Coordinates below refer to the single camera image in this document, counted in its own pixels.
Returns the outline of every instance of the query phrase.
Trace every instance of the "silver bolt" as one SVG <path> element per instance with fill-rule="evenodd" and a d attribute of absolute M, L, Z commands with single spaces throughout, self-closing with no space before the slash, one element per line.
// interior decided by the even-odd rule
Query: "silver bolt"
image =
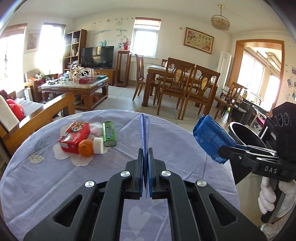
<path fill-rule="evenodd" d="M 87 181 L 85 184 L 84 184 L 87 188 L 91 188 L 94 186 L 94 181 Z"/>
<path fill-rule="evenodd" d="M 205 180 L 198 180 L 196 182 L 196 184 L 199 186 L 199 187 L 205 187 L 207 185 L 207 182 Z"/>
<path fill-rule="evenodd" d="M 122 171 L 122 172 L 120 173 L 120 175 L 121 175 L 122 177 L 128 177 L 128 176 L 130 175 L 130 172 L 129 172 L 129 171 Z"/>
<path fill-rule="evenodd" d="M 164 171 L 161 172 L 161 175 L 164 176 L 164 177 L 169 177 L 171 175 L 171 173 L 168 170 L 164 170 Z"/>

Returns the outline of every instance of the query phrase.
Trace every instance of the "person's hand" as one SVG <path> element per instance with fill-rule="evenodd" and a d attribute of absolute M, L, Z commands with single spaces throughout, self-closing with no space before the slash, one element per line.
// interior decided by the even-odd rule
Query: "person's hand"
<path fill-rule="evenodd" d="M 284 216 L 287 212 L 290 211 L 290 209 L 293 207 L 293 204 L 295 202 L 296 198 L 296 182 L 295 180 L 292 180 L 289 183 L 279 181 L 279 189 L 286 194 L 284 201 L 281 205 L 281 208 L 279 209 L 278 213 L 276 214 L 277 218 L 281 218 Z M 274 193 L 274 190 L 269 185 L 269 178 L 268 177 L 262 177 L 261 181 L 261 191 L 258 198 L 258 204 L 260 211 L 263 214 L 266 214 L 267 211 L 273 211 L 274 210 L 274 202 L 276 200 L 276 195 Z"/>

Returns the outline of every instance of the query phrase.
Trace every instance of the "tangerine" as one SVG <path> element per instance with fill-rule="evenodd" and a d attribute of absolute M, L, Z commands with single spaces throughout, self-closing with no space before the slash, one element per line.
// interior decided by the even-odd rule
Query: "tangerine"
<path fill-rule="evenodd" d="M 82 140 L 78 144 L 78 153 L 84 157 L 89 157 L 94 154 L 94 149 L 93 149 L 93 142 L 92 140 Z"/>

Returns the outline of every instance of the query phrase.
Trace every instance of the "round table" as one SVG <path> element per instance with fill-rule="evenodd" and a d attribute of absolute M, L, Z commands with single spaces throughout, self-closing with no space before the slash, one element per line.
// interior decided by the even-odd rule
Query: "round table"
<path fill-rule="evenodd" d="M 76 119 L 64 117 L 32 134 L 15 152 L 0 182 L 4 220 L 19 239 L 52 212 L 88 180 L 108 180 L 124 170 L 128 161 L 137 159 L 141 148 L 140 113 L 122 110 L 83 112 Z M 239 210 L 239 200 L 229 161 L 214 162 L 199 146 L 192 133 L 164 119 L 150 118 L 149 147 L 154 157 L 165 162 L 168 170 L 184 180 L 206 180 Z M 53 146 L 60 130 L 73 121 L 113 121 L 117 145 L 104 155 L 95 154 L 85 167 L 75 167 L 70 158 L 57 160 Z M 33 164 L 29 156 L 45 157 Z M 170 222 L 165 199 L 145 198 L 124 202 L 120 240 L 171 240 Z"/>

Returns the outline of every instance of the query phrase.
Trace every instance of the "orange box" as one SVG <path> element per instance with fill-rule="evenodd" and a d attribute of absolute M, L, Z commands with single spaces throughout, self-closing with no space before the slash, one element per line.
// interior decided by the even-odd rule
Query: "orange box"
<path fill-rule="evenodd" d="M 78 154 L 78 144 L 87 139 L 90 133 L 89 123 L 74 121 L 59 139 L 63 151 Z"/>

